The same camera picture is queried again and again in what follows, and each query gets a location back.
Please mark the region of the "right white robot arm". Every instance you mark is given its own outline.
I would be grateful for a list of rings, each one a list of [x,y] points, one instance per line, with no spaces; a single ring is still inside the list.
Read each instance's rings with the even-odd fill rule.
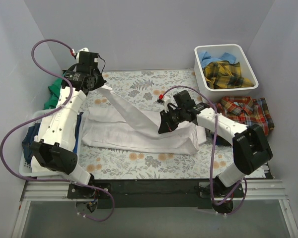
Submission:
[[[195,103],[186,90],[175,94],[173,98],[175,104],[164,95],[158,97],[158,103],[164,105],[160,112],[158,133],[173,132],[180,123],[187,121],[209,130],[214,129],[214,137],[223,138],[233,148],[233,163],[210,183],[215,186],[218,196],[228,196],[237,182],[272,159],[273,153],[259,125],[248,126],[219,115],[208,104]]]

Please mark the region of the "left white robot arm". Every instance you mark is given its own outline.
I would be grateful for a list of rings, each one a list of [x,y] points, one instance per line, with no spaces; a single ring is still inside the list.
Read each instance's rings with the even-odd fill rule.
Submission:
[[[96,187],[91,175],[78,163],[77,148],[81,113],[79,109],[90,91],[105,84],[98,69],[99,54],[82,48],[76,55],[76,65],[66,70],[57,103],[59,111],[42,118],[38,135],[31,143],[33,173],[58,173],[65,179],[80,183],[79,193],[91,198]]]

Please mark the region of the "white long sleeve shirt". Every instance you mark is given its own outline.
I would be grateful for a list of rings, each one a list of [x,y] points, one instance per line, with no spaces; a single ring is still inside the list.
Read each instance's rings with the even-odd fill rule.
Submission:
[[[205,129],[182,122],[175,131],[159,134],[158,112],[140,111],[109,86],[97,89],[112,105],[90,107],[85,119],[82,142],[92,147],[146,153],[194,155],[207,141]]]

